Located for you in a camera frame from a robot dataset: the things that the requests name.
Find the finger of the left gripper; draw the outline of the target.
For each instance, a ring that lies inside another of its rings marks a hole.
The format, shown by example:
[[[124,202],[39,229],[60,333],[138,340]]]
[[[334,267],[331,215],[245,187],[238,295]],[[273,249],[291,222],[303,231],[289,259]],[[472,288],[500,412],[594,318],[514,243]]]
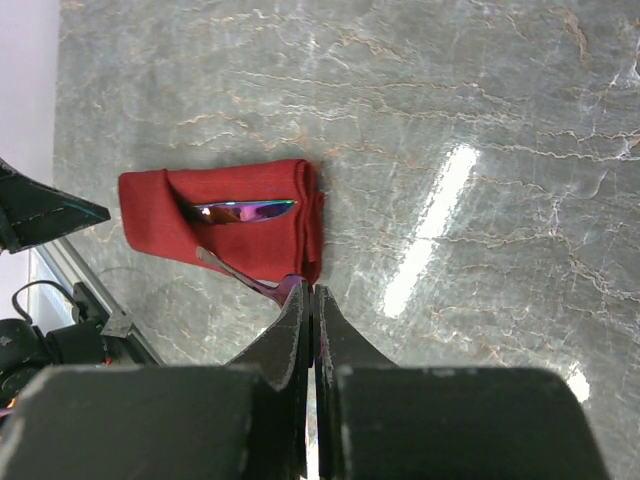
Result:
[[[103,206],[37,182],[1,160],[1,251],[18,253],[110,220]]]

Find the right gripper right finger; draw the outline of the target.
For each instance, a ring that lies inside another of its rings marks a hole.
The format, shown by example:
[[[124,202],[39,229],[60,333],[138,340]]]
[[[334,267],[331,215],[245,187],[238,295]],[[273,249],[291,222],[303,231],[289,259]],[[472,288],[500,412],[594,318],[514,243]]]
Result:
[[[312,297],[324,479],[605,479],[574,393],[538,368],[401,367]]]

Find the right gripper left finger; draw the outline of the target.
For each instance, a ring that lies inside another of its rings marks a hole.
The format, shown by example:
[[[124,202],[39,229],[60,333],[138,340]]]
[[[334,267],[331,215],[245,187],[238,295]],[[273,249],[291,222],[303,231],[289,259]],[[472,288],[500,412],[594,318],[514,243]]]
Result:
[[[1,430],[5,479],[297,479],[309,292],[222,366],[49,367]]]

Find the dark red cloth napkin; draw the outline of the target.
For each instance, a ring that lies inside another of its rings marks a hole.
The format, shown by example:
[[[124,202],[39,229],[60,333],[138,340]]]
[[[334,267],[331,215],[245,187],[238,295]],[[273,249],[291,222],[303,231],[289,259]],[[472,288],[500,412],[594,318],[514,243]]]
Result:
[[[200,265],[203,247],[237,270],[276,282],[318,280],[324,195],[303,159],[206,170],[128,172],[118,179],[132,249]]]

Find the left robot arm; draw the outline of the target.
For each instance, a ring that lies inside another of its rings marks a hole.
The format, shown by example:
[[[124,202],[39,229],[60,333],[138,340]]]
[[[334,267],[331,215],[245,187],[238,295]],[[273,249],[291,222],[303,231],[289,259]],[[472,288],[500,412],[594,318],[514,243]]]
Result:
[[[1,162],[1,251],[17,254],[111,219],[107,208],[38,182]],[[19,295],[37,285],[55,289],[71,305],[72,324],[45,333]],[[161,359],[131,325],[114,333],[108,310],[89,282],[66,288],[35,280],[11,296],[14,318],[1,320],[1,420],[13,413],[21,391],[44,368],[59,365],[159,365]]]

